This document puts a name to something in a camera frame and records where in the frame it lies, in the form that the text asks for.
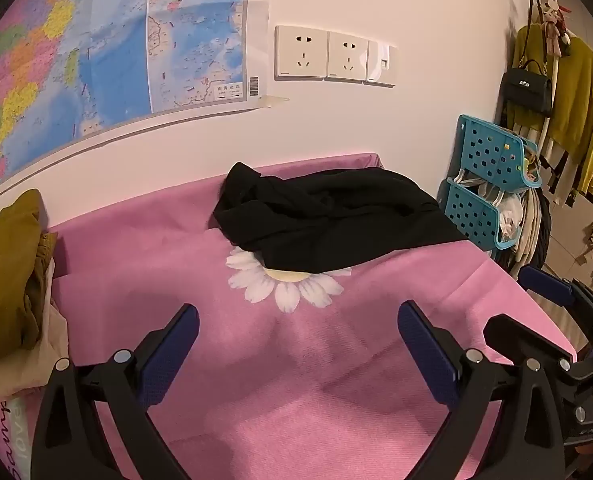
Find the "daisy print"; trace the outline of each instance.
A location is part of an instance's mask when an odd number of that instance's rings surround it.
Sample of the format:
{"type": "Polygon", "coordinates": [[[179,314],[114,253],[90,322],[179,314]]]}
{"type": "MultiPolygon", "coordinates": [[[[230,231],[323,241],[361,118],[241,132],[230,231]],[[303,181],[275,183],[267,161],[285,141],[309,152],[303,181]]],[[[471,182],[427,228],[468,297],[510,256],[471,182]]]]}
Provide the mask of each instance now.
{"type": "Polygon", "coordinates": [[[228,283],[231,288],[244,288],[245,299],[259,303],[274,292],[276,306],[283,312],[294,312],[301,298],[318,308],[332,303],[332,296],[343,292],[336,276],[350,276],[352,269],[332,270],[322,274],[266,269],[254,253],[235,247],[227,258],[227,266],[236,269],[228,283]]]}

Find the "pink tablecloth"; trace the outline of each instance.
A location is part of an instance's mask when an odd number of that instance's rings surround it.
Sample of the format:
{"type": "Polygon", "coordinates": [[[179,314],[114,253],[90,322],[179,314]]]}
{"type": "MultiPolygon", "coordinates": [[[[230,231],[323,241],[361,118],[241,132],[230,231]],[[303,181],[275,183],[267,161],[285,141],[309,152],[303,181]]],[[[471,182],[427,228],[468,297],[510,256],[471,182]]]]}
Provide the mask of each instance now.
{"type": "MultiPolygon", "coordinates": [[[[268,168],[295,176],[379,164],[375,155],[268,168]]],[[[77,364],[134,348],[193,303],[201,332],[150,416],[194,480],[401,479],[441,425],[396,326],[416,300],[464,347],[499,357],[483,327],[505,312],[573,353],[547,315],[468,241],[397,251],[321,275],[268,271],[210,213],[223,177],[161,190],[55,228],[54,297],[77,364]]],[[[30,418],[38,397],[30,397],[30,418]]],[[[495,407],[459,478],[470,478],[495,407]]],[[[107,410],[108,439],[138,478],[107,410]]]]}

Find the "white wall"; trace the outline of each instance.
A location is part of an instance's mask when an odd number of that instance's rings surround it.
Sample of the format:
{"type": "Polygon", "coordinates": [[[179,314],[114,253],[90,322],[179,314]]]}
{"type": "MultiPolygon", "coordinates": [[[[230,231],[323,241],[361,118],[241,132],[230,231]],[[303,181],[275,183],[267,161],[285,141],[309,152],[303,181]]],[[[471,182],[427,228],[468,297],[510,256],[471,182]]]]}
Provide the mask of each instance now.
{"type": "MultiPolygon", "coordinates": [[[[377,152],[388,169],[436,194],[457,117],[493,120],[507,34],[528,0],[271,0],[277,23],[388,41],[402,51],[393,88],[270,81],[272,108],[190,121],[116,140],[47,168],[0,196],[0,209],[37,187],[49,224],[146,192],[251,166],[377,152]]],[[[32,173],[32,168],[25,172],[32,173]]]]}

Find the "metal screw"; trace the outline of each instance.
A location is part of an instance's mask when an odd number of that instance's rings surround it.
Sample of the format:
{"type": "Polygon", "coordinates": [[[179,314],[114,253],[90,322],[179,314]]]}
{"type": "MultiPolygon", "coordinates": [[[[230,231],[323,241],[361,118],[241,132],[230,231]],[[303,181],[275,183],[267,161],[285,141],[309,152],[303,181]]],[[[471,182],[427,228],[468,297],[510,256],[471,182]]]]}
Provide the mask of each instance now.
{"type": "Polygon", "coordinates": [[[60,372],[62,372],[63,370],[67,369],[67,367],[70,365],[70,360],[67,357],[64,357],[62,359],[59,359],[56,364],[54,365],[54,368],[56,368],[57,370],[59,370],[60,372]]]}
{"type": "Polygon", "coordinates": [[[470,348],[467,352],[465,352],[465,357],[467,357],[468,360],[473,363],[480,363],[483,361],[483,354],[476,348],[470,348]]]}
{"type": "Polygon", "coordinates": [[[532,370],[532,372],[537,372],[538,370],[541,369],[541,364],[540,362],[538,362],[536,359],[534,359],[533,357],[530,357],[527,362],[525,363],[527,364],[527,367],[532,370]]]}
{"type": "Polygon", "coordinates": [[[585,421],[585,410],[583,408],[581,408],[580,406],[574,410],[574,415],[576,416],[577,421],[579,421],[579,422],[585,421]]]}
{"type": "Polygon", "coordinates": [[[132,352],[129,350],[119,350],[114,354],[114,360],[117,363],[127,363],[132,357],[132,352]]]}

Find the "blue plastic basket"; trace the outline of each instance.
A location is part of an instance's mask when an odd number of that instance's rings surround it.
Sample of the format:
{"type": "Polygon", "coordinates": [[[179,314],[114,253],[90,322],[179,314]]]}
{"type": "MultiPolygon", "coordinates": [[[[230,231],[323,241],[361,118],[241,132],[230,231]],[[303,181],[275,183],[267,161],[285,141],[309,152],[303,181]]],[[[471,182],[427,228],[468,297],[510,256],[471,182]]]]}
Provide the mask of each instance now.
{"type": "Polygon", "coordinates": [[[521,235],[520,228],[512,240],[500,240],[500,214],[493,204],[457,184],[452,178],[448,178],[447,182],[450,192],[445,214],[460,232],[483,251],[508,249],[516,243],[521,235]]]}
{"type": "Polygon", "coordinates": [[[528,187],[541,187],[541,177],[535,182],[525,176],[525,149],[536,153],[536,144],[515,136],[500,126],[462,115],[459,128],[464,131],[461,167],[500,187],[517,192],[528,187]]]}

